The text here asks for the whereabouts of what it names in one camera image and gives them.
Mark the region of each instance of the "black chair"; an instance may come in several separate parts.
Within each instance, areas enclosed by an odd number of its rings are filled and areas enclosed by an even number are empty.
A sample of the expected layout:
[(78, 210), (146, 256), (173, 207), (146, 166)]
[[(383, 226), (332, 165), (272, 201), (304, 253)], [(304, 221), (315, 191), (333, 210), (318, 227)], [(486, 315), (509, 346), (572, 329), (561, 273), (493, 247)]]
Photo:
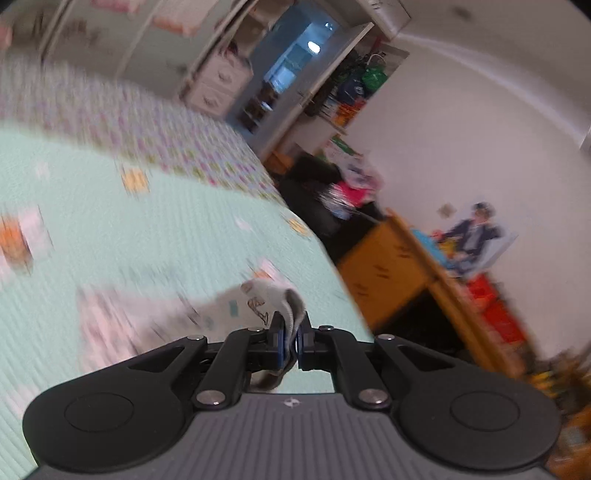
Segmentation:
[(319, 196), (328, 185), (342, 180), (336, 165), (304, 153), (296, 159), (278, 187), (287, 206), (322, 241), (335, 264), (384, 219), (375, 202), (358, 208), (349, 220), (341, 220), (328, 211)]

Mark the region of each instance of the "cartoon character poster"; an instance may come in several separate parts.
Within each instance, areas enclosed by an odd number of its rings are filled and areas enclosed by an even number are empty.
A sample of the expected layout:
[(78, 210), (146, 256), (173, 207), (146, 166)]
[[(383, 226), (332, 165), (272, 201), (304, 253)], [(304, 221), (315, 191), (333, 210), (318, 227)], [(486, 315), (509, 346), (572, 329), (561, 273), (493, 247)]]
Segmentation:
[(450, 273), (465, 280), (489, 268), (517, 234), (498, 222), (489, 202), (473, 202), (431, 234), (447, 258)]

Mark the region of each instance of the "white drawer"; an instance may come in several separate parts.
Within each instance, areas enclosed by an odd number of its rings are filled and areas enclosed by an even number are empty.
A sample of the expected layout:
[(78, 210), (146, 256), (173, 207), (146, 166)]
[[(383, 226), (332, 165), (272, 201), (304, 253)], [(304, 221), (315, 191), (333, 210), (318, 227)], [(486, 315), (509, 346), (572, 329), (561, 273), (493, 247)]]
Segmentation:
[(193, 86), (186, 97), (186, 102), (191, 108), (215, 118), (223, 118), (234, 103), (234, 98), (200, 81)]
[(252, 77), (252, 70), (231, 54), (211, 56), (203, 66), (199, 78), (213, 82), (220, 90), (236, 96)]

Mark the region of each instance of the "bed sheet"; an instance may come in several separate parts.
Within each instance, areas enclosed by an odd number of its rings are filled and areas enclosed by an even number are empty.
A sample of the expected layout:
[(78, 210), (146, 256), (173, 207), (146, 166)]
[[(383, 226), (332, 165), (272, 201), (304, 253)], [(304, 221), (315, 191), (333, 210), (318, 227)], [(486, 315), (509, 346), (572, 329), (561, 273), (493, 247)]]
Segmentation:
[(211, 186), (282, 203), (228, 124), (142, 87), (63, 64), (0, 57), (0, 120), (20, 122)]
[[(13, 126), (0, 127), (0, 145), (0, 478), (34, 466), (20, 424), (28, 402), (81, 373), (81, 287), (206, 300), (264, 258), (313, 325), (370, 339), (322, 245), (287, 208)], [(328, 374), (296, 369), (279, 388), (331, 390)]]

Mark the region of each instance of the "wooden desk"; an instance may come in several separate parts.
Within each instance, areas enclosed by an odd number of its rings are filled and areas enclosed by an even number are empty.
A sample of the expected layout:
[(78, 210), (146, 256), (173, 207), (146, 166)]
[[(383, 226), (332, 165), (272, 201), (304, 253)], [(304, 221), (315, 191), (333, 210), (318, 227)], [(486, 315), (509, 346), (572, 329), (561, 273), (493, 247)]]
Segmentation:
[(373, 332), (422, 292), (428, 291), (482, 368), (521, 377), (520, 359), (507, 351), (482, 320), (458, 283), (449, 277), (394, 212), (338, 264), (349, 292)]

